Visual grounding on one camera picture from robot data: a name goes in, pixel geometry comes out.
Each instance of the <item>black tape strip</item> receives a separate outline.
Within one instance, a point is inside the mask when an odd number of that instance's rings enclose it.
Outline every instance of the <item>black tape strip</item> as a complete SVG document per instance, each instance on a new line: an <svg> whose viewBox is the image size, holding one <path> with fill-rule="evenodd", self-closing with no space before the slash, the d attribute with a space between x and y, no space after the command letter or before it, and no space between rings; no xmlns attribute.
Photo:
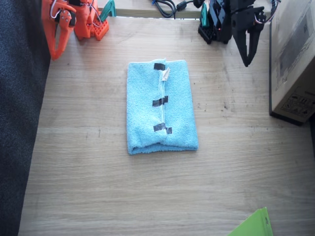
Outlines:
<svg viewBox="0 0 315 236"><path fill-rule="evenodd" d="M154 63L154 70L165 70L165 65L162 63Z"/></svg>
<svg viewBox="0 0 315 236"><path fill-rule="evenodd" d="M157 125L153 126L153 129L154 129L154 132L166 129L167 134L172 133L172 127L166 128L165 123L157 124Z"/></svg>
<svg viewBox="0 0 315 236"><path fill-rule="evenodd" d="M160 98L159 100L155 100L152 102L152 106L159 107L160 105L164 105L164 103L168 102L168 96Z"/></svg>
<svg viewBox="0 0 315 236"><path fill-rule="evenodd" d="M172 133L172 127L166 128L166 133L171 134Z"/></svg>
<svg viewBox="0 0 315 236"><path fill-rule="evenodd" d="M154 132L166 129L165 123L157 124L153 126Z"/></svg>

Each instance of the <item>orange 3d printed part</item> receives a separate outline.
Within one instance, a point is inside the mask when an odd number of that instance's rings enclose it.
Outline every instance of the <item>orange 3d printed part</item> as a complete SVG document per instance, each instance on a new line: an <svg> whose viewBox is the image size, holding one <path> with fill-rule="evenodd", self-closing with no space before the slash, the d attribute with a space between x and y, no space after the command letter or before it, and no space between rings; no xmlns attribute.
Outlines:
<svg viewBox="0 0 315 236"><path fill-rule="evenodd" d="M114 1L110 2L116 16ZM103 21L100 18L97 0L42 0L41 19L52 60L64 52L73 30L79 40L90 37L101 40L109 29L106 18ZM57 24L60 36L56 48Z"/></svg>

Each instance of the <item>cardboard box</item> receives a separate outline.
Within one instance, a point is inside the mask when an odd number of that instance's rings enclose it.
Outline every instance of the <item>cardboard box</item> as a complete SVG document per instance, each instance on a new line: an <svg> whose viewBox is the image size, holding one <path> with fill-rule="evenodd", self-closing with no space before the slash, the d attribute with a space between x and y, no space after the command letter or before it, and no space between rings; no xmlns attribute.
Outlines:
<svg viewBox="0 0 315 236"><path fill-rule="evenodd" d="M315 112L315 0L283 0L270 25L270 115L301 125Z"/></svg>

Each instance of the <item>wooden tabletop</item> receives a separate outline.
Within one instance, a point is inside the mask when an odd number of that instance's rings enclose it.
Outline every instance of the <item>wooden tabletop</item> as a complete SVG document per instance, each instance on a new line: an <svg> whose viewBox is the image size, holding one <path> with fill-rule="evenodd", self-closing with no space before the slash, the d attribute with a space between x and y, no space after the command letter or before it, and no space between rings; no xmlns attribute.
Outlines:
<svg viewBox="0 0 315 236"><path fill-rule="evenodd" d="M173 0L175 5L179 4L181 0ZM107 0L98 0L98 7L102 9ZM162 17L161 13L158 11L155 5L152 5L152 0L116 0L115 6L117 9L118 16L133 16L133 17L153 17L159 18ZM170 8L165 4L160 4L161 8L165 11L170 12ZM271 4L270 0L256 0L254 3L255 7L264 6L265 12L270 15ZM177 18L193 18L199 19L200 9L197 9L193 3L188 3L185 10L177 12Z"/></svg>
<svg viewBox="0 0 315 236"><path fill-rule="evenodd" d="M245 68L196 20L109 23L51 62L20 235L225 236L261 207L275 236L314 235L309 125L268 114L269 27ZM127 66L158 58L188 63L199 150L130 156Z"/></svg>

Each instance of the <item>folded towel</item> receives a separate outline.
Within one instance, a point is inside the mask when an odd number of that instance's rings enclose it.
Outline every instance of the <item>folded towel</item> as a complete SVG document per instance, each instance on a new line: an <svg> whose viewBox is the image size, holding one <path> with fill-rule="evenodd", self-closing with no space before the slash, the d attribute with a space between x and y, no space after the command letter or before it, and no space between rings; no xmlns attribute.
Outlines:
<svg viewBox="0 0 315 236"><path fill-rule="evenodd" d="M168 68L167 81L163 81ZM127 142L129 154L198 149L184 60L129 64Z"/></svg>

